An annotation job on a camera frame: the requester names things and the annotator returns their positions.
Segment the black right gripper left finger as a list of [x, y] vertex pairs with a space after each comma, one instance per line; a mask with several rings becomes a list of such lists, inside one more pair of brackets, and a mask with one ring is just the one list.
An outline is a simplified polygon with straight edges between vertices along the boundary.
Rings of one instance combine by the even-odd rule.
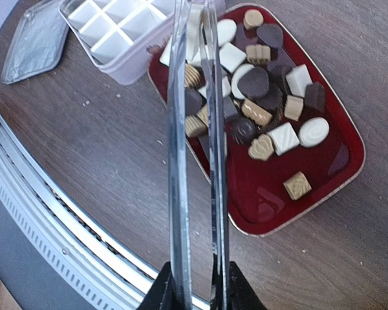
[[177, 302], [171, 264], [166, 262], [161, 268], [157, 278], [147, 292], [138, 310], [178, 310], [183, 307]]

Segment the white divided tin box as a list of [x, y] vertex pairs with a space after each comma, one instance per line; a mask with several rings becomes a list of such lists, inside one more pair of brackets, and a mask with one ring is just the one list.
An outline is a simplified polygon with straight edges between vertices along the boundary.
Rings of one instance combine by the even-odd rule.
[[121, 85], [141, 78], [156, 48], [173, 31], [175, 3], [154, 1], [63, 1], [59, 12], [93, 64]]

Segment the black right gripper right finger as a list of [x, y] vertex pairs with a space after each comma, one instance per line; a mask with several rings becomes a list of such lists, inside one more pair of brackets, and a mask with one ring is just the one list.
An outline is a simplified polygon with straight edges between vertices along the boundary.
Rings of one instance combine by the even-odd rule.
[[[263, 309], [267, 308], [260, 301], [255, 291], [243, 275], [239, 266], [234, 262], [230, 262], [230, 290], [229, 290], [229, 309]], [[213, 264], [213, 272], [211, 278], [211, 301], [210, 309], [218, 309], [216, 294], [219, 290], [217, 276], [217, 264]]]

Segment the red chocolate tray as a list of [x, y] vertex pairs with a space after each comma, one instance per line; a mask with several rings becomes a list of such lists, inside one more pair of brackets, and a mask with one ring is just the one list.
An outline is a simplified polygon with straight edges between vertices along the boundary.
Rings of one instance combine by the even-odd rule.
[[365, 163], [343, 103], [303, 47], [265, 7], [219, 13], [228, 212], [267, 235], [337, 193]]

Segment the bunny print tin lid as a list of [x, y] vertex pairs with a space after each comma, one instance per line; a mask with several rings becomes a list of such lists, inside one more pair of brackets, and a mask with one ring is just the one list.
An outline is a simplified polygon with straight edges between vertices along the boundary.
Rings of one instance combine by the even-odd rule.
[[60, 1], [40, 1], [22, 15], [1, 73], [10, 85], [55, 68], [69, 27], [59, 13]]

